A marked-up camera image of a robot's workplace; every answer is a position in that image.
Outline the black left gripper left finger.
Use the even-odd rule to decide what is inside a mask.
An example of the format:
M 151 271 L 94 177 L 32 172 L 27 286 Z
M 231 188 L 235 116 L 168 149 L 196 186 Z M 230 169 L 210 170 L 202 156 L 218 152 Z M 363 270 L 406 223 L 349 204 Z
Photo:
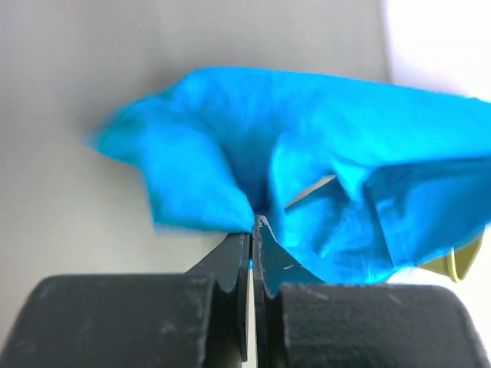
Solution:
M 239 367 L 251 237 L 228 235 L 171 274 L 65 274 L 29 294 L 3 367 Z

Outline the blue t shirt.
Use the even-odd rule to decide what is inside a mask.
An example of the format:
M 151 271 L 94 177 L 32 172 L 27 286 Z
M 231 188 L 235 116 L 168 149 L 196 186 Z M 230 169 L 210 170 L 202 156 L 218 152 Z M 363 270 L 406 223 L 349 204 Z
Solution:
M 331 284 L 372 284 L 490 222 L 490 105 L 323 74 L 214 67 L 89 138 L 138 168 L 154 224 L 250 232 Z

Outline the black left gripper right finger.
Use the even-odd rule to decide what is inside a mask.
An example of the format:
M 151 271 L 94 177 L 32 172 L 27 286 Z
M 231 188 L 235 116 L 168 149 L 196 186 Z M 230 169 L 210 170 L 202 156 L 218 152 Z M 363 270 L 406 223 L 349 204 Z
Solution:
M 323 283 L 258 217 L 252 236 L 260 367 L 488 367 L 460 299 L 436 285 Z

